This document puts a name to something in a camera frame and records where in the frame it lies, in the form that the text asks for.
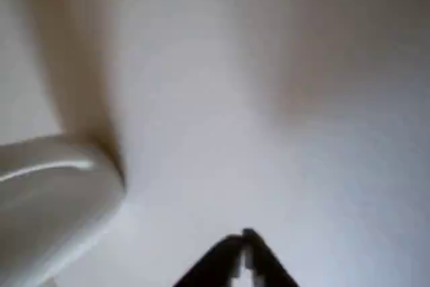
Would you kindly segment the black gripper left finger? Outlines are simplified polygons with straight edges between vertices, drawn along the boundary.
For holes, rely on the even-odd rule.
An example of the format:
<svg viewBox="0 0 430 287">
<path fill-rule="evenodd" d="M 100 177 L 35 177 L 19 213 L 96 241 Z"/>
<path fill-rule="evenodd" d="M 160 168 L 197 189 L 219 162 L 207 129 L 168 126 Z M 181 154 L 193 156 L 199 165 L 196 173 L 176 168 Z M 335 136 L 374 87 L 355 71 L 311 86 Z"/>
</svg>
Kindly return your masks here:
<svg viewBox="0 0 430 287">
<path fill-rule="evenodd" d="M 241 235 L 225 236 L 211 246 L 173 286 L 229 286 L 242 250 Z"/>
</svg>

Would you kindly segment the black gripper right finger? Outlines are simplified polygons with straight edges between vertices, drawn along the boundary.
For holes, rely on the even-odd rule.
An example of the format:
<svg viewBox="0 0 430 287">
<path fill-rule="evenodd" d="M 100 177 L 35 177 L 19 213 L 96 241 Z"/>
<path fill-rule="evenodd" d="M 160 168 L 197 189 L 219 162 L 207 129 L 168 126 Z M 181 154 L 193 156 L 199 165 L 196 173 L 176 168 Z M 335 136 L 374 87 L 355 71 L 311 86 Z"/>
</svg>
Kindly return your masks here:
<svg viewBox="0 0 430 287">
<path fill-rule="evenodd" d="M 245 266 L 252 271 L 253 286 L 299 287 L 256 230 L 245 228 L 242 237 Z"/>
</svg>

